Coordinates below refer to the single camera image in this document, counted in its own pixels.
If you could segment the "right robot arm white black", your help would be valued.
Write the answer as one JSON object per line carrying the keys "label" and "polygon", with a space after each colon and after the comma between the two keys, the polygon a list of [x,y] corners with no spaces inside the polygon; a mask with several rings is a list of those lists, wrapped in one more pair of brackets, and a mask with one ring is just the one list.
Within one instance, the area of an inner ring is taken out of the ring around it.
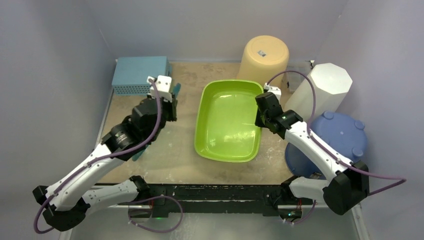
{"label": "right robot arm white black", "polygon": [[352,162],[331,148],[296,112],[283,111],[274,93],[261,93],[255,102],[255,125],[297,147],[324,175],[324,179],[294,176],[283,182],[280,196],[284,202],[292,204],[306,198],[325,203],[335,214],[344,215],[369,196],[369,168],[364,162]]}

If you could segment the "white octagonal large container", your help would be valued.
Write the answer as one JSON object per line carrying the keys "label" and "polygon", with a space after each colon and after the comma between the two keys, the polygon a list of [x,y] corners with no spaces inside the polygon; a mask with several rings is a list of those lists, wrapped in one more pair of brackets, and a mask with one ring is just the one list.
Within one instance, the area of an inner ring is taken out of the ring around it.
{"label": "white octagonal large container", "polygon": [[283,107],[284,111],[296,112],[305,122],[315,119],[325,111],[335,112],[353,83],[348,72],[333,63],[316,65],[307,77],[315,91],[315,110],[312,89],[306,79],[302,80]]}

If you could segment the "light blue perforated basket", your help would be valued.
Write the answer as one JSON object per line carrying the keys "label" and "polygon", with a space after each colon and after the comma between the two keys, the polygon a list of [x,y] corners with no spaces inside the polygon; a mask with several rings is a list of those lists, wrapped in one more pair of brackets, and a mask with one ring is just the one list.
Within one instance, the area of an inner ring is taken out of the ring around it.
{"label": "light blue perforated basket", "polygon": [[172,71],[166,56],[120,57],[116,60],[112,87],[118,96],[145,96],[150,92],[149,76],[171,76]]}

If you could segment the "dark green tray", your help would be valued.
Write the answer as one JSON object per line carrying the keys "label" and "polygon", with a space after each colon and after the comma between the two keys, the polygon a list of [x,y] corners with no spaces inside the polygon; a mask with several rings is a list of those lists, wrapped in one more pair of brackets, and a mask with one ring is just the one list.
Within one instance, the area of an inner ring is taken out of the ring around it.
{"label": "dark green tray", "polygon": [[[177,83],[176,86],[172,90],[172,93],[174,94],[176,99],[178,98],[178,94],[179,94],[180,90],[181,90],[181,84]],[[148,145],[146,145],[145,149],[142,149],[140,152],[133,155],[132,158],[131,158],[132,161],[134,161],[134,162],[137,161],[140,158],[140,156],[144,153],[144,151],[147,149],[147,147],[148,147]]]}

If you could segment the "blue round bucket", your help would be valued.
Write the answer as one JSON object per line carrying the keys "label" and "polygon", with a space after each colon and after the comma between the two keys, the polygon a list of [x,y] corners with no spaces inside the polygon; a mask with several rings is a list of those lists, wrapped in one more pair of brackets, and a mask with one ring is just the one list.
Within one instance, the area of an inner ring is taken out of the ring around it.
{"label": "blue round bucket", "polygon": [[[330,147],[354,163],[363,157],[367,149],[365,124],[349,115],[325,111],[311,123],[310,128]],[[319,168],[291,143],[285,148],[285,162],[295,176],[325,179]]]}

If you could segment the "lime green tray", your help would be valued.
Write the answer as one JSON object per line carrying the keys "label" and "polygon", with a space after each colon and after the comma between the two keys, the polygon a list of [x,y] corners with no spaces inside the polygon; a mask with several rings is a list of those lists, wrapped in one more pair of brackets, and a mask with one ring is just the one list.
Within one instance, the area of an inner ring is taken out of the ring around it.
{"label": "lime green tray", "polygon": [[202,91],[194,132],[194,150],[206,159],[246,163],[260,148],[262,130],[255,125],[255,98],[263,93],[257,82],[215,80]]}

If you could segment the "cream printed bucket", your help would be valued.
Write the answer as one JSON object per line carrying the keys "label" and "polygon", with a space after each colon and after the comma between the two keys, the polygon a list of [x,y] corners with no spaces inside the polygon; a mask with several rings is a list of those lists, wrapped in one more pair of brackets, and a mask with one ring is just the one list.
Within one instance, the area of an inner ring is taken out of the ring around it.
{"label": "cream printed bucket", "polygon": [[263,86],[287,69],[289,57],[289,48],[281,39],[271,35],[256,36],[244,47],[236,79]]}

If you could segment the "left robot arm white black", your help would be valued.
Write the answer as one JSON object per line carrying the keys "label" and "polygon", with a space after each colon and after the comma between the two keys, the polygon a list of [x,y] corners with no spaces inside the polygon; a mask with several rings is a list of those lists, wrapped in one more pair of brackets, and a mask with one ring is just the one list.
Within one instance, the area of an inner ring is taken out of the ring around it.
{"label": "left robot arm white black", "polygon": [[156,140],[166,122],[176,121],[177,104],[175,94],[170,100],[148,96],[121,123],[112,127],[93,152],[67,176],[50,186],[37,186],[32,191],[40,204],[33,221],[35,232],[49,232],[38,228],[40,217],[52,230],[64,232],[103,208],[121,203],[152,202],[151,189],[139,175],[102,189],[91,188],[111,170],[142,153]]}

